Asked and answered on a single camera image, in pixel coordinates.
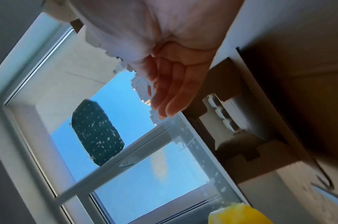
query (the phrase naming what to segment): window frame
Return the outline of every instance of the window frame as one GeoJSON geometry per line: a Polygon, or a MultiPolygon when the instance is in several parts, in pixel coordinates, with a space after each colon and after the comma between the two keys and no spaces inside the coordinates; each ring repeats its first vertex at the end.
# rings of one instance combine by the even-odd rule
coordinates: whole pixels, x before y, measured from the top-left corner
{"type": "MultiPolygon", "coordinates": [[[[37,54],[37,56],[30,62],[28,66],[26,66],[26,69],[23,70],[21,75],[16,78],[16,80],[12,83],[12,85],[7,88],[5,93],[0,98],[0,108],[2,108],[2,112],[5,115],[5,118],[8,122],[8,124],[11,126],[14,134],[17,136],[18,140],[22,143],[21,149],[24,151],[24,153],[27,153],[31,156],[33,161],[27,161],[27,163],[31,163],[31,167],[35,169],[40,174],[40,177],[43,178],[46,182],[46,184],[43,187],[46,187],[51,190],[53,196],[55,197],[55,200],[52,202],[56,206],[59,206],[59,208],[62,210],[62,212],[65,214],[65,216],[68,218],[68,221],[70,223],[89,223],[89,220],[92,220],[95,224],[111,224],[107,220],[107,215],[103,213],[102,209],[96,202],[96,198],[91,194],[92,191],[99,188],[106,182],[108,182],[111,179],[111,176],[109,175],[111,172],[114,173],[114,170],[112,169],[116,164],[121,163],[125,160],[128,160],[135,155],[136,152],[142,147],[150,148],[150,146],[154,147],[156,150],[142,150],[145,153],[141,154],[142,159],[146,158],[147,156],[151,155],[155,151],[159,150],[161,147],[165,146],[169,142],[172,141],[172,136],[169,136],[167,134],[167,128],[164,127],[164,125],[159,125],[155,127],[153,130],[151,130],[149,133],[138,139],[136,142],[131,144],[126,148],[126,150],[123,150],[121,153],[119,153],[114,159],[109,161],[107,164],[102,166],[101,168],[98,168],[93,174],[86,177],[85,179],[81,180],[80,182],[76,183],[73,182],[73,186],[66,189],[62,194],[58,195],[54,186],[52,185],[51,181],[49,180],[49,175],[46,175],[46,172],[44,171],[44,164],[40,162],[40,155],[36,156],[35,152],[44,149],[43,147],[40,147],[40,144],[38,147],[35,147],[35,142],[33,140],[30,140],[30,138],[27,137],[27,135],[31,135],[34,130],[27,130],[30,128],[26,123],[24,122],[21,124],[20,118],[16,118],[16,115],[20,116],[22,114],[22,111],[17,106],[9,106],[9,103],[13,100],[13,98],[16,96],[16,94],[26,85],[26,83],[33,77],[33,75],[37,72],[37,70],[47,61],[47,59],[53,54],[53,52],[56,51],[56,49],[62,44],[62,42],[73,32],[73,29],[67,26],[63,26],[51,39],[50,41],[44,46],[44,48],[37,54]]],[[[214,162],[218,170],[221,172],[223,177],[226,179],[226,181],[229,183],[229,185],[233,188],[235,193],[238,195],[238,197],[246,204],[249,204],[244,195],[241,193],[237,185],[233,182],[233,180],[229,177],[229,175],[226,173],[224,168],[220,165],[220,163],[216,160],[214,155],[211,153],[211,151],[207,148],[206,144],[203,142],[203,140],[199,137],[197,132],[193,129],[191,124],[188,122],[188,120],[185,118],[185,116],[182,113],[179,113],[179,117],[185,122],[187,127],[190,129],[190,131],[194,134],[195,138],[199,141],[199,143],[203,146],[205,152],[209,156],[209,158],[214,162]]],[[[28,117],[30,121],[36,121],[37,117],[28,117]]],[[[44,135],[44,137],[49,136],[47,130],[44,128],[43,131],[40,133],[44,135]]],[[[140,221],[131,222],[133,224],[139,224],[140,221]]]]}

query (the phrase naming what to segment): blue sky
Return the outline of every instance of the blue sky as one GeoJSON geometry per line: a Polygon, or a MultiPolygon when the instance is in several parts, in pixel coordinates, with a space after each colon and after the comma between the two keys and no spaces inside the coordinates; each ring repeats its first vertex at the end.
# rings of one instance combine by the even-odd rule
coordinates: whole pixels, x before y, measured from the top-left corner
{"type": "MultiPolygon", "coordinates": [[[[125,147],[135,142],[155,126],[149,118],[150,106],[140,101],[130,81],[133,73],[122,72],[105,85],[91,100],[105,111],[118,130],[125,147]]],[[[95,169],[69,123],[65,121],[51,134],[62,158],[76,181],[95,169]]],[[[178,198],[208,182],[188,149],[174,142],[163,149],[162,163],[166,175],[154,175],[151,158],[138,163],[96,190],[99,198],[116,224],[126,224],[134,219],[178,198]]]]}

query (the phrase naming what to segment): palm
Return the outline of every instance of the palm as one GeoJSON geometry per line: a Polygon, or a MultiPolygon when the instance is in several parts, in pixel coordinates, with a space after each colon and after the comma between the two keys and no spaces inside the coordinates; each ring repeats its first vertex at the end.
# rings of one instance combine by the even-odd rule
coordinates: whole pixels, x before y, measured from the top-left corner
{"type": "Polygon", "coordinates": [[[193,100],[243,0],[70,0],[113,56],[154,85],[152,107],[173,116],[193,100]]]}

